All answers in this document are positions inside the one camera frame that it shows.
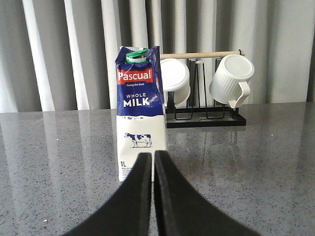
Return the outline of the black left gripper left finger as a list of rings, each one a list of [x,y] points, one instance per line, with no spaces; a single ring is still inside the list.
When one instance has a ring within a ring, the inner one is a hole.
[[[140,153],[108,201],[66,236],[147,236],[151,212],[152,155]]]

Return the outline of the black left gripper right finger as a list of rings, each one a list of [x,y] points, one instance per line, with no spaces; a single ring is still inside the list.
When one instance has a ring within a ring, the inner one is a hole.
[[[154,199],[161,236],[256,236],[203,198],[164,150],[155,152]]]

